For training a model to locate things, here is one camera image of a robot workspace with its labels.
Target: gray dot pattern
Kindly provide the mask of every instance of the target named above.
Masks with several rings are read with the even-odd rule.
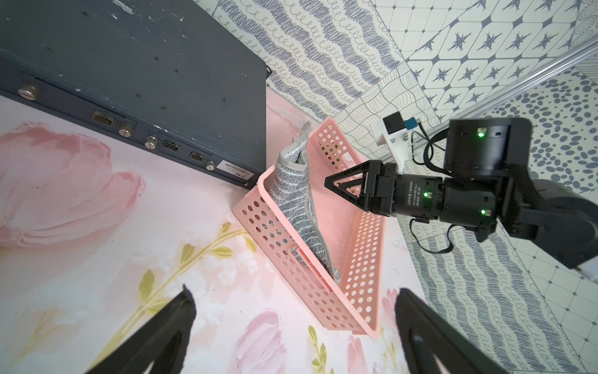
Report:
[[[575,192],[598,187],[598,84],[572,68],[484,117],[524,117],[533,124],[530,176]]]

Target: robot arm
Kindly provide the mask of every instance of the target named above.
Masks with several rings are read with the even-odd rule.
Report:
[[[531,132],[523,118],[452,120],[424,151],[426,166],[449,177],[399,174],[396,163],[370,160],[328,177],[325,185],[364,211],[463,226],[478,242],[496,230],[498,219],[510,236],[534,242],[598,282],[598,206],[560,183],[529,178]],[[427,153],[444,138],[440,168]],[[358,196],[348,191],[357,185]]]

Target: port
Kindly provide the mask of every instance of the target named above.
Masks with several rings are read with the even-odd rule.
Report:
[[[97,110],[93,113],[93,117],[91,119],[108,127],[112,127],[112,124],[114,123],[114,117]]]
[[[195,152],[191,152],[189,154],[189,157],[192,158],[192,159],[194,159],[195,161],[204,161],[206,159],[201,154],[195,153]]]
[[[171,150],[173,152],[179,150],[179,145],[177,143],[169,142],[168,140],[165,140],[164,143],[162,143],[162,146],[167,150]]]

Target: black cable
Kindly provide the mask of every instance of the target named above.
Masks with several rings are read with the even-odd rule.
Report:
[[[428,141],[428,143],[426,144],[426,148],[424,148],[424,150],[423,150],[423,162],[426,164],[426,167],[428,169],[430,169],[431,171],[434,171],[434,172],[437,172],[437,173],[446,174],[446,175],[452,177],[451,173],[449,173],[448,171],[446,171],[443,168],[439,168],[436,165],[434,165],[432,163],[432,161],[430,161],[430,157],[428,156],[428,149],[430,149],[430,147],[432,146],[432,144],[434,144],[434,143],[436,143],[436,142],[438,142],[438,141],[440,141],[442,139],[445,139],[448,134],[449,134],[449,129],[446,128],[446,129],[438,132],[436,135],[434,135],[432,137],[432,139],[430,139]]]
[[[452,229],[453,227],[455,227],[455,226],[460,226],[460,225],[458,225],[458,224],[452,224],[452,225],[450,225],[450,226],[449,226],[449,228],[448,228],[448,230],[447,230],[447,240],[448,240],[448,247],[447,247],[447,248],[445,248],[445,249],[443,249],[443,250],[439,250],[439,251],[436,251],[436,252],[434,252],[434,251],[431,251],[431,250],[429,250],[429,249],[427,249],[427,248],[424,248],[424,247],[422,246],[422,244],[420,244],[420,242],[419,242],[419,240],[418,240],[417,236],[415,236],[415,233],[413,233],[413,228],[412,228],[412,225],[413,225],[413,221],[415,221],[415,220],[416,220],[415,218],[412,218],[412,219],[411,219],[411,221],[409,221],[409,231],[411,232],[411,235],[413,235],[413,237],[415,238],[415,241],[417,242],[417,245],[419,246],[419,248],[421,248],[421,249],[423,249],[424,251],[426,251],[426,252],[428,252],[428,253],[431,253],[431,254],[445,254],[445,253],[449,253],[450,251],[452,251],[452,250],[453,250],[453,248],[454,248],[454,245],[453,245],[453,242],[451,241],[451,239],[449,238],[449,233],[450,233],[450,231],[451,231],[451,229]]]
[[[425,163],[423,163],[423,162],[417,162],[417,161],[415,161],[415,151],[413,150],[413,133],[414,133],[414,132],[415,132],[415,131],[412,131],[412,132],[411,132],[411,159],[413,160],[413,162],[414,162],[416,165],[425,166],[425,165],[426,165]]]

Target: flower stem print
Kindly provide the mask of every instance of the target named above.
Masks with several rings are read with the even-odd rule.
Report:
[[[91,364],[92,367],[98,362],[102,361],[107,355],[112,353],[113,350],[116,349],[116,347],[118,347],[123,341],[123,339],[135,329],[143,317],[146,315],[156,314],[162,307],[164,307],[164,305],[168,304],[170,300],[163,296],[163,292],[171,282],[177,279],[177,277],[184,274],[207,254],[221,259],[228,259],[233,256],[233,250],[229,247],[223,246],[223,244],[229,239],[248,234],[248,232],[245,229],[229,232],[229,228],[230,222],[223,224],[222,229],[218,233],[216,239],[197,252],[196,247],[192,246],[191,244],[185,244],[181,251],[181,258],[175,271],[160,285],[156,286],[155,276],[152,270],[145,272],[141,278],[141,282],[139,283],[139,298],[141,304],[108,341],[103,350]],[[245,243],[250,250],[254,252],[257,251],[255,244],[247,236],[245,236]]]
[[[56,308],[52,308],[48,309],[47,311],[44,311],[41,314],[39,322],[37,326],[35,326],[33,333],[31,334],[31,336],[27,340],[27,343],[25,343],[25,346],[23,347],[23,349],[21,349],[17,357],[13,359],[13,361],[11,362],[11,366],[19,362],[23,357],[27,356],[32,351],[34,351],[39,343],[41,343],[45,338],[48,337],[48,335],[55,332],[61,326],[54,325],[51,323],[57,311],[58,310]]]
[[[393,367],[396,368],[397,362],[395,344],[393,342],[390,342],[390,345],[388,345],[388,342],[384,337],[384,327],[380,328],[380,337],[382,338],[382,341],[384,342],[384,347],[386,348],[386,352],[382,354],[382,357],[390,359],[390,362],[392,362]]]
[[[314,358],[312,361],[313,370],[315,370],[318,373],[325,374],[327,359],[326,346],[324,345],[324,343],[322,343],[318,347],[318,336],[316,334],[316,329],[314,329],[313,326],[309,325],[307,327],[307,331],[309,332],[309,338],[311,339],[312,344],[316,348],[316,352],[318,353],[318,356]],[[330,369],[330,374],[334,374],[334,369]]]

